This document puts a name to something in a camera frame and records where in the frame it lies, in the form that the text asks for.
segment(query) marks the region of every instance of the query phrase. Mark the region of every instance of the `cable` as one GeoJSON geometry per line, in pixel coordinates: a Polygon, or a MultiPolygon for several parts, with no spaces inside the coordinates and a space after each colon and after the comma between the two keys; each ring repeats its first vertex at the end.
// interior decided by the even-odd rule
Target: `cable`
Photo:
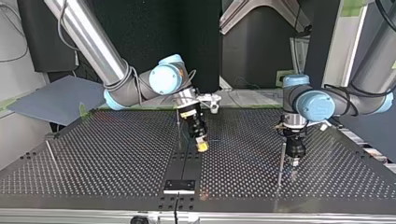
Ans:
{"type": "Polygon", "coordinates": [[[325,91],[332,92],[332,93],[338,95],[339,97],[343,98],[343,99],[346,101],[346,110],[344,111],[344,113],[343,113],[342,115],[345,115],[345,114],[349,111],[349,108],[350,108],[351,106],[352,106],[353,110],[355,110],[355,114],[354,114],[353,116],[356,117],[356,116],[359,115],[359,110],[358,110],[358,108],[353,104],[353,102],[350,100],[350,92],[349,92],[347,89],[345,89],[345,88],[340,88],[340,87],[336,87],[336,86],[330,85],[330,84],[324,84],[323,87],[324,87],[324,90],[325,90],[325,91]],[[336,92],[336,91],[327,90],[327,89],[329,89],[329,88],[342,91],[343,93],[346,94],[346,96],[344,96],[344,95],[342,95],[341,93],[336,92]]]}
{"type": "Polygon", "coordinates": [[[18,27],[14,24],[14,22],[12,22],[11,18],[7,15],[6,12],[3,11],[2,7],[8,8],[18,18],[18,20],[20,20],[20,23],[21,23],[20,15],[18,14],[18,12],[14,8],[12,8],[11,6],[7,5],[6,3],[1,3],[0,4],[0,12],[1,12],[1,14],[6,17],[6,19],[14,27],[14,29],[25,39],[25,44],[26,44],[25,50],[24,50],[24,52],[23,52],[23,54],[21,56],[18,56],[18,57],[15,57],[15,58],[11,58],[11,59],[0,60],[0,63],[11,63],[11,62],[17,61],[17,60],[23,58],[24,56],[26,56],[27,52],[29,52],[29,47],[27,46],[27,42],[26,42],[26,38],[25,38],[24,33],[20,29],[18,29],[18,27]]]}
{"type": "Polygon", "coordinates": [[[15,30],[16,30],[18,33],[20,33],[21,36],[25,36],[24,33],[14,24],[14,22],[12,22],[12,20],[9,18],[9,16],[6,14],[6,12],[4,12],[3,9],[1,9],[1,7],[6,7],[7,9],[9,9],[9,10],[15,15],[15,17],[18,18],[18,20],[19,20],[19,22],[20,22],[20,25],[21,25],[21,17],[20,17],[20,15],[18,14],[18,12],[17,12],[13,7],[11,7],[11,6],[7,5],[7,4],[1,4],[1,5],[0,5],[0,10],[1,10],[3,16],[6,17],[6,19],[8,20],[8,22],[15,28],[15,30]]]}
{"type": "Polygon", "coordinates": [[[190,82],[192,81],[192,79],[195,77],[195,74],[197,73],[197,70],[192,70],[192,71],[190,71],[190,73],[189,73],[189,80],[186,82],[186,83],[184,83],[184,85],[182,85],[181,87],[180,87],[180,89],[184,89],[184,88],[186,88],[187,86],[189,86],[190,84],[190,82]]]}
{"type": "Polygon", "coordinates": [[[139,95],[139,105],[142,105],[142,89],[140,88],[140,78],[137,75],[136,69],[134,67],[129,66],[134,71],[134,78],[136,78],[136,87],[137,87],[137,94],[139,95]]]}
{"type": "Polygon", "coordinates": [[[385,92],[381,92],[381,93],[373,93],[373,92],[368,92],[368,91],[361,90],[358,87],[356,87],[353,83],[351,83],[350,86],[353,89],[355,89],[356,91],[359,91],[359,92],[361,92],[363,94],[359,94],[359,93],[356,93],[356,92],[350,92],[349,94],[360,96],[360,97],[369,97],[369,98],[383,97],[383,96],[386,96],[386,95],[388,95],[391,92],[394,92],[396,90],[396,85],[393,86],[393,88],[390,89],[390,91],[385,91],[385,92]]]}
{"type": "Polygon", "coordinates": [[[393,21],[390,19],[388,13],[385,11],[384,6],[382,6],[382,3],[380,0],[375,0],[376,7],[379,10],[379,13],[381,13],[382,18],[384,21],[387,23],[387,25],[394,31],[396,32],[396,25],[393,23],[393,21]]]}
{"type": "Polygon", "coordinates": [[[203,104],[204,106],[206,106],[207,108],[210,109],[210,105],[205,103],[204,101],[198,100],[197,98],[193,98],[193,97],[187,97],[187,96],[183,96],[183,97],[174,97],[172,101],[175,101],[176,99],[189,99],[189,100],[195,100],[198,101],[199,103],[203,104]]]}
{"type": "Polygon", "coordinates": [[[62,10],[61,10],[61,15],[59,16],[58,19],[58,36],[59,38],[61,38],[62,42],[64,42],[64,44],[69,47],[70,49],[79,51],[78,48],[75,48],[73,46],[71,46],[69,43],[67,43],[67,41],[64,39],[64,35],[62,34],[62,24],[64,25],[64,13],[66,11],[67,8],[67,0],[64,0],[64,5],[62,6],[62,10]]]}
{"type": "Polygon", "coordinates": [[[294,30],[296,31],[296,35],[293,38],[293,47],[294,47],[294,61],[296,62],[296,67],[297,67],[297,73],[300,74],[300,65],[299,65],[299,61],[297,59],[297,47],[296,47],[296,36],[297,36],[297,21],[298,18],[300,17],[300,11],[301,11],[301,6],[298,6],[298,11],[297,11],[297,15],[296,15],[296,21],[294,23],[294,30]]]}

